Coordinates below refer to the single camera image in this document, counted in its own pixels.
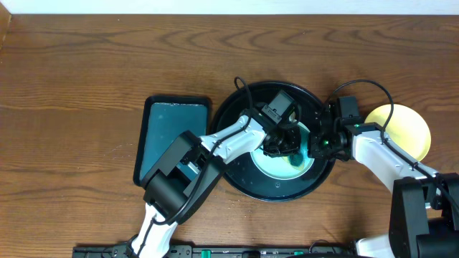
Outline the yellow plate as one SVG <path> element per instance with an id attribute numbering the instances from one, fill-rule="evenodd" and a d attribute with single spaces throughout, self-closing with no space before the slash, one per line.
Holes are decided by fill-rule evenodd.
<path id="1" fill-rule="evenodd" d="M 400 148 L 417 161 L 421 161 L 430 150 L 432 138 L 426 121 L 407 106 L 394 104 L 386 132 Z"/>

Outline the mint plate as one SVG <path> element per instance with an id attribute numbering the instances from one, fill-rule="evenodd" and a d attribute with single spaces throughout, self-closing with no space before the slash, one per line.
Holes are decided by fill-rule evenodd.
<path id="1" fill-rule="evenodd" d="M 301 167 L 290 166 L 283 157 L 270 157 L 263 153 L 261 148 L 251 152 L 255 166 L 266 176 L 278 180 L 291 180 L 302 176 L 309 171 L 313 165 L 314 159 L 308 157 L 308 134 L 310 130 L 302 123 L 298 124 L 301 133 L 301 148 L 299 153 L 303 154 L 304 162 Z"/>

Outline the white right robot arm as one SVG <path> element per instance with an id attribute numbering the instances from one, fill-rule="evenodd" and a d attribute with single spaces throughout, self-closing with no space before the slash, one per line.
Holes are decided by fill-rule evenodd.
<path id="1" fill-rule="evenodd" d="M 312 158 L 355 160 L 392 195 L 389 230 L 356 242 L 365 257 L 457 257 L 458 175 L 441 174 L 396 145 L 376 123 L 321 126 L 310 133 Z"/>

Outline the green yellow sponge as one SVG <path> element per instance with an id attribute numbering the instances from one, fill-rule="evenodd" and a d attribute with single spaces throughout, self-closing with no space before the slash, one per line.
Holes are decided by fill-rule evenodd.
<path id="1" fill-rule="evenodd" d="M 302 153 L 294 153 L 292 155 L 283 157 L 283 159 L 292 167 L 301 167 L 304 162 Z"/>

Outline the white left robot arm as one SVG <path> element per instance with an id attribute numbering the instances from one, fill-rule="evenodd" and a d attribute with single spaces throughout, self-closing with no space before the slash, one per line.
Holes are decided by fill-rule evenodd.
<path id="1" fill-rule="evenodd" d="M 146 217 L 129 246 L 128 256 L 163 257 L 177 226 L 200 208 L 236 158 L 258 148 L 269 156 L 298 152 L 300 116 L 291 107 L 252 107 L 216 133 L 181 133 L 140 180 Z"/>

